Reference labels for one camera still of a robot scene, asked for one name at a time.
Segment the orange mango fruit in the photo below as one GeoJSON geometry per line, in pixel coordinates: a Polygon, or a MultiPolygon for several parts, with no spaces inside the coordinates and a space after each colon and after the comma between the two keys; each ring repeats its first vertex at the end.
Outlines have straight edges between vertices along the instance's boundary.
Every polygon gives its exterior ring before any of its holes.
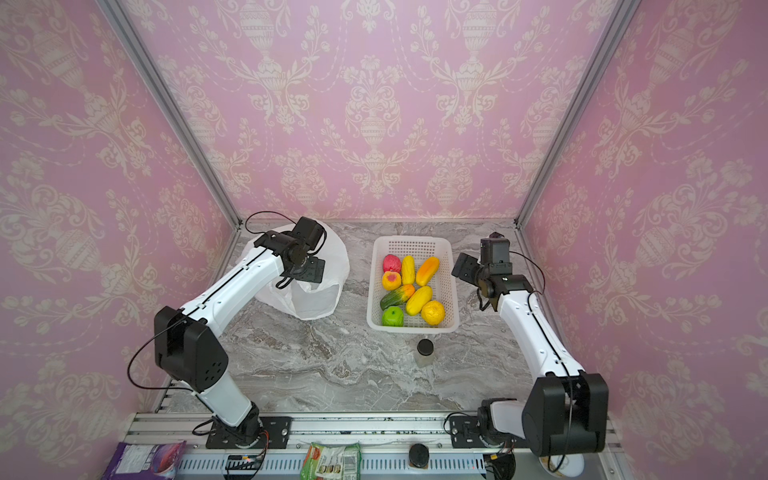
{"type": "Polygon", "coordinates": [[[415,283],[419,287],[426,286],[436,275],[440,268],[440,259],[437,257],[427,258],[419,267],[415,275],[415,283]]]}

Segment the white perforated plastic basket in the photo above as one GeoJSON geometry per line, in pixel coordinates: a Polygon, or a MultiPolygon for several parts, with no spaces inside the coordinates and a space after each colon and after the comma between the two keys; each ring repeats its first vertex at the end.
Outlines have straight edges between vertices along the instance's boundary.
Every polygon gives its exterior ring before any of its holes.
{"type": "Polygon", "coordinates": [[[389,333],[451,333],[460,325],[452,247],[425,236],[384,236],[373,247],[367,323],[389,333]]]}

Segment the yellow orange round fruit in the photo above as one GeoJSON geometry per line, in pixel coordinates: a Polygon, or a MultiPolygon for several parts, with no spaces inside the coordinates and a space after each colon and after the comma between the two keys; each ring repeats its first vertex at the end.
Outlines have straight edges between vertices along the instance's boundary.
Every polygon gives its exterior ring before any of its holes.
{"type": "Polygon", "coordinates": [[[429,326],[438,326],[445,319],[445,307],[437,300],[427,302],[420,311],[420,316],[429,326]]]}

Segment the yellow banana fruit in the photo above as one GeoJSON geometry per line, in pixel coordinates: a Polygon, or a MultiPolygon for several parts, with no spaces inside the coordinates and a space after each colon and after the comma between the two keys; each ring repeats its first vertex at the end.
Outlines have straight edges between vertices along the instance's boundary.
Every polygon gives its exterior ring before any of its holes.
{"type": "Polygon", "coordinates": [[[433,293],[430,286],[423,286],[417,289],[408,299],[405,310],[408,316],[417,316],[423,307],[432,300],[433,293]]]}

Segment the green orange papaya fruit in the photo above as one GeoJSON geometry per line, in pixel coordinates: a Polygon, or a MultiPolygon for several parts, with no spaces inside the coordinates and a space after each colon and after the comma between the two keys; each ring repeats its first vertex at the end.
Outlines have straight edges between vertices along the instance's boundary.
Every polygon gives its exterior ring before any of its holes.
{"type": "Polygon", "coordinates": [[[416,288],[409,285],[402,285],[395,290],[389,291],[381,300],[380,308],[382,311],[386,311],[391,307],[399,307],[405,305],[409,299],[414,295],[416,288]]]}

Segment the pink red fruit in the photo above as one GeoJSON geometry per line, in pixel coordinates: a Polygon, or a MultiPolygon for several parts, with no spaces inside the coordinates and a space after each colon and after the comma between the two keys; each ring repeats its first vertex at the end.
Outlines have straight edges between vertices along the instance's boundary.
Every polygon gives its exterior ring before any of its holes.
{"type": "Polygon", "coordinates": [[[388,254],[382,260],[382,269],[384,272],[400,273],[402,269],[402,261],[398,256],[388,254]]]}

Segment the yellow red peach fruit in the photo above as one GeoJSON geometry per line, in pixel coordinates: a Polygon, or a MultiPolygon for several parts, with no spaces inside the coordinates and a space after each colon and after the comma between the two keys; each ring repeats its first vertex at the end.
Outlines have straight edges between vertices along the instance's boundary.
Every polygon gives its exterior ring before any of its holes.
{"type": "Polygon", "coordinates": [[[381,278],[382,287],[386,291],[394,291],[402,286],[402,278],[399,272],[385,271],[381,278]]]}

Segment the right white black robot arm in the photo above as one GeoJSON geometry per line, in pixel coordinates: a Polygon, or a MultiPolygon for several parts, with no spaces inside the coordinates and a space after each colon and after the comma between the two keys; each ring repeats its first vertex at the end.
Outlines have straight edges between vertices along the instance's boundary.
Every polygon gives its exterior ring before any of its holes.
{"type": "Polygon", "coordinates": [[[476,288],[480,307],[492,307],[512,331],[533,385],[524,402],[487,399],[477,411],[480,437],[489,445],[521,439],[552,461],[597,453],[607,440],[609,388],[588,373],[562,344],[541,311],[537,292],[510,262],[462,253],[452,275],[476,288]]]}

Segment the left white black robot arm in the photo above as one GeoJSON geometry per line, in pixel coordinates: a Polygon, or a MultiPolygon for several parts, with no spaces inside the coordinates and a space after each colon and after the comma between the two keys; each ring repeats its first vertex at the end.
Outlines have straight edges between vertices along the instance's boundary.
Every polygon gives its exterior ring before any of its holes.
{"type": "Polygon", "coordinates": [[[212,423],[241,448],[266,439],[259,409],[236,385],[220,343],[231,321],[264,287],[277,280],[320,283],[327,239],[324,226],[302,217],[290,230],[268,230],[211,287],[179,308],[163,307],[154,318],[154,359],[189,388],[212,413],[212,423]]]}

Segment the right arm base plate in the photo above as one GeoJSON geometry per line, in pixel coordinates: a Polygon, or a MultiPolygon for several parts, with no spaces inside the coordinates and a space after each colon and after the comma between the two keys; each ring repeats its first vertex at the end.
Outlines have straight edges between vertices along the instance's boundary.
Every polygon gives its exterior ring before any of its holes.
{"type": "Polygon", "coordinates": [[[443,421],[443,429],[456,449],[490,448],[496,450],[528,448],[526,440],[512,434],[501,434],[496,439],[484,436],[476,415],[451,412],[443,421]]]}

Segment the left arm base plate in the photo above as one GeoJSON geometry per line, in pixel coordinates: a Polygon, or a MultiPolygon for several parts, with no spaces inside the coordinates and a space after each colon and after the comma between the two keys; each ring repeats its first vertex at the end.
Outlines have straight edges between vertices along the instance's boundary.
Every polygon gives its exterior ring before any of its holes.
{"type": "Polygon", "coordinates": [[[287,448],[292,421],[289,416],[260,416],[232,427],[213,417],[205,446],[213,450],[283,450],[287,448]]]}

